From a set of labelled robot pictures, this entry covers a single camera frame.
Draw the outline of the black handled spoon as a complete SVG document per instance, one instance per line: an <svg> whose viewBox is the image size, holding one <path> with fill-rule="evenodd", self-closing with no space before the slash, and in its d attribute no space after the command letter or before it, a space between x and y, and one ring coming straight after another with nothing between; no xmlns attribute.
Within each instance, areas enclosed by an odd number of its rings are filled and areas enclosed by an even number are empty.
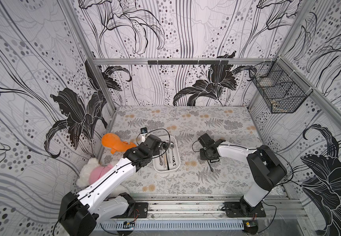
<svg viewBox="0 0 341 236"><path fill-rule="evenodd" d="M169 144L170 142L169 141L165 141L163 146L164 146L164 149L165 149L165 162L166 162L166 165L167 165L167 170L170 170L170 166L169 166L169 160L168 160L168 148L169 148Z"/></svg>

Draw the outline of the white rectangular storage box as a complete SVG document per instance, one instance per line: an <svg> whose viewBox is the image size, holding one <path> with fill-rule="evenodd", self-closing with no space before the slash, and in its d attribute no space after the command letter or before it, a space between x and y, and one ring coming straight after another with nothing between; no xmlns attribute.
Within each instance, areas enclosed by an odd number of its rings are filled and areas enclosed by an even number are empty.
<svg viewBox="0 0 341 236"><path fill-rule="evenodd" d="M164 174L177 171L181 165L181 158L176 138L173 136L160 136L159 138L162 140L163 146L153 157L154 169Z"/></svg>

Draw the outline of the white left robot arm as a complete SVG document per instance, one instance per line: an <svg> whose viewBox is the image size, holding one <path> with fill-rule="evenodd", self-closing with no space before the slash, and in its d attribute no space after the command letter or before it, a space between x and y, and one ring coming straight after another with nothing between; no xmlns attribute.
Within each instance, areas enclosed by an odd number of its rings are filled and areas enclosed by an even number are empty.
<svg viewBox="0 0 341 236"><path fill-rule="evenodd" d="M146 167L158 155L162 140L149 135L138 146L128 149L118 163L96 182L79 193L67 193L61 200L58 223L70 236L88 236L97 224L125 215L135 201L127 193L107 200L126 179Z"/></svg>

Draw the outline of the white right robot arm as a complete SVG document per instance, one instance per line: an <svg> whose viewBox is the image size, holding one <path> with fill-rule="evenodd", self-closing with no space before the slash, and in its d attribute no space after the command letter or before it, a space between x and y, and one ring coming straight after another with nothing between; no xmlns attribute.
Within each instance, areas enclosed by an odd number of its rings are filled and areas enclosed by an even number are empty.
<svg viewBox="0 0 341 236"><path fill-rule="evenodd" d="M198 138L198 142L202 146L201 160L214 163L219 162L221 157L227 157L249 165L254 183L240 200L246 208L258 206L287 174L285 166L266 145L245 148L222 139L215 141L206 133Z"/></svg>

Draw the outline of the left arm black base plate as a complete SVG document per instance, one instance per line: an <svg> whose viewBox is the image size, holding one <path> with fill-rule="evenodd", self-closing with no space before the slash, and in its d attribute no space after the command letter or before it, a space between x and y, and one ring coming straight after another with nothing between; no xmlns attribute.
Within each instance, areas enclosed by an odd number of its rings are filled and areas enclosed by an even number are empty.
<svg viewBox="0 0 341 236"><path fill-rule="evenodd" d="M147 218L149 204L148 202L136 202L130 205L126 212L122 215L114 216L113 218L141 219Z"/></svg>

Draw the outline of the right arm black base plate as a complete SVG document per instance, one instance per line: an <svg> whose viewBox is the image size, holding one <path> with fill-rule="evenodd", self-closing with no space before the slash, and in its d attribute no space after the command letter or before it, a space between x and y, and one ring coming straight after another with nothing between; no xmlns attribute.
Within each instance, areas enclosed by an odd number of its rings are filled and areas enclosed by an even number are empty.
<svg viewBox="0 0 341 236"><path fill-rule="evenodd" d="M229 218L250 217L263 218L266 217L265 210L260 202L255 207L250 206L244 202L224 202L221 208Z"/></svg>

